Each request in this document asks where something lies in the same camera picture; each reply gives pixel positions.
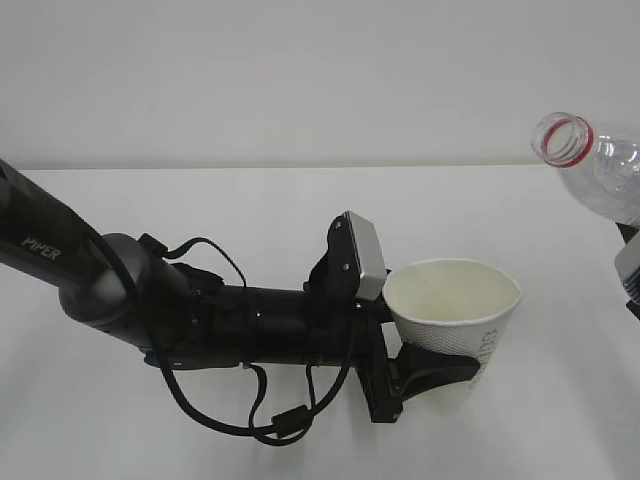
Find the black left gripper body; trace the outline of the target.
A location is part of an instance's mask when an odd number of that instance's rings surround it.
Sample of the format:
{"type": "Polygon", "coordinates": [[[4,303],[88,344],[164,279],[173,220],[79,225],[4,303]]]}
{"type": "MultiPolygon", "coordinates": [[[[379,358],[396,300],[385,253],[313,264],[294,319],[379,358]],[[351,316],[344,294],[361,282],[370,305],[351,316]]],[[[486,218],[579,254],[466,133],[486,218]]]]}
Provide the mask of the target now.
{"type": "Polygon", "coordinates": [[[224,286],[199,305],[203,345],[216,364],[340,367],[347,361],[374,423],[394,423],[402,413],[382,329],[390,322],[380,299],[340,305],[295,290],[224,286]]]}

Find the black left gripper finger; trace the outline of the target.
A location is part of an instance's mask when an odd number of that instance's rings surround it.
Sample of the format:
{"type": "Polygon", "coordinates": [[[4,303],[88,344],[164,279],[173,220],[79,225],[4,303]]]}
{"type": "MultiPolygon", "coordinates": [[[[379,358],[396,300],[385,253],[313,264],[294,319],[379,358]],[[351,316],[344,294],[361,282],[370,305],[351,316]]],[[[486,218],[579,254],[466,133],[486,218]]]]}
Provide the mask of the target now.
{"type": "Polygon", "coordinates": [[[434,352],[403,344],[394,359],[394,388],[402,401],[423,393],[469,382],[480,362],[470,356],[434,352]]]}
{"type": "Polygon", "coordinates": [[[397,314],[393,309],[391,309],[388,305],[384,304],[382,307],[383,311],[383,324],[392,324],[399,335],[399,338],[402,342],[407,340],[407,321],[406,319],[397,314]]]}

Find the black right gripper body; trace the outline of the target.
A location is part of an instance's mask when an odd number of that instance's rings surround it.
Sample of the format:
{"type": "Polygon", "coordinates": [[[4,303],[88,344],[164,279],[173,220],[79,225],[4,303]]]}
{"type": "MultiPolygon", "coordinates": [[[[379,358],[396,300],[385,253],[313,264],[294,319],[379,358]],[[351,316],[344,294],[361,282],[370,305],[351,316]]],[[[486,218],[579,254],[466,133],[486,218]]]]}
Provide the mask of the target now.
{"type": "Polygon", "coordinates": [[[639,229],[621,223],[616,226],[625,245],[615,257],[615,268],[629,298],[626,307],[639,318],[639,229]]]}

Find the black Piper left robot arm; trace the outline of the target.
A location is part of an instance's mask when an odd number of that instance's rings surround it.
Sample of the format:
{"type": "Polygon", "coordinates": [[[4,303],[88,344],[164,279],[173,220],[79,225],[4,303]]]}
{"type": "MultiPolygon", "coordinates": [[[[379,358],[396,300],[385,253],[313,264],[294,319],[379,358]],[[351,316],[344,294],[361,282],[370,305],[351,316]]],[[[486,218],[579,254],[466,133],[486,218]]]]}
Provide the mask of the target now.
{"type": "Polygon", "coordinates": [[[301,290],[231,286],[183,262],[190,244],[168,249],[150,235],[101,235],[67,205],[12,166],[1,167],[1,260],[54,286],[75,321],[139,349],[158,368],[179,407],[221,433],[282,443],[306,431],[355,371],[369,415],[392,423],[423,392],[470,380],[479,362],[414,341],[387,354],[387,277],[373,224],[347,211],[327,233],[327,249],[301,290]],[[196,410],[176,373],[242,366],[267,384],[264,365],[335,365],[322,398],[235,426],[196,410]]]}

